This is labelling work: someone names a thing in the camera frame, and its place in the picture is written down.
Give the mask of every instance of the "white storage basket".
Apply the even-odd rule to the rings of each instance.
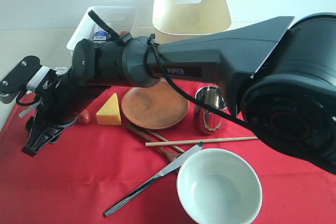
[[[79,41],[93,38],[96,23],[88,15],[90,10],[94,10],[105,23],[110,23],[111,28],[118,34],[122,31],[133,32],[138,8],[129,6],[91,6],[67,44],[67,49],[70,50],[71,55]]]
[[[226,0],[154,0],[152,21],[156,40],[162,44],[219,33],[232,23]]]

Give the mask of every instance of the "yellow cheese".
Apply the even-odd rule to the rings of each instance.
[[[97,122],[100,125],[121,125],[120,110],[117,93],[96,113]]]

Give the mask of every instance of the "butter knife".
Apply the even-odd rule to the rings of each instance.
[[[190,157],[192,154],[200,151],[203,148],[204,143],[199,142],[198,144],[191,147],[188,151],[183,153],[181,156],[177,157],[173,162],[168,164],[165,168],[163,168],[161,171],[156,173],[153,177],[148,179],[145,183],[131,191],[129,194],[127,194],[124,198],[122,198],[119,202],[115,203],[113,206],[111,206],[109,209],[107,209],[104,212],[104,215],[106,217],[110,216],[111,214],[115,213],[117,210],[119,210],[121,207],[126,205],[128,202],[130,202],[133,198],[135,198],[137,195],[142,193],[145,189],[147,189],[151,184],[153,184],[155,181],[159,180],[163,176],[167,175],[168,173],[178,169],[181,167],[181,165],[186,161],[188,157]]]

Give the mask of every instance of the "round plate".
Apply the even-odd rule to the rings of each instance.
[[[121,109],[133,124],[151,130],[171,127],[189,110],[189,101],[166,81],[151,88],[131,88],[123,97]]]

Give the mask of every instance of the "red cloth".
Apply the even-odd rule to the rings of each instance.
[[[201,83],[178,82],[194,95]],[[96,124],[95,112],[114,92],[121,101],[128,88],[113,87],[88,110],[88,125],[73,125],[54,145],[35,156],[20,150],[27,140],[28,117],[14,107],[0,133],[0,223],[194,223],[176,192],[176,174],[150,186],[108,218],[103,211],[167,164],[160,152],[124,126]],[[187,117],[160,132],[169,140],[205,137]],[[250,136],[228,122],[225,130],[206,137]],[[263,188],[263,205],[254,223],[334,223],[336,176],[308,162],[277,153],[260,140],[206,144],[233,151],[255,169]]]

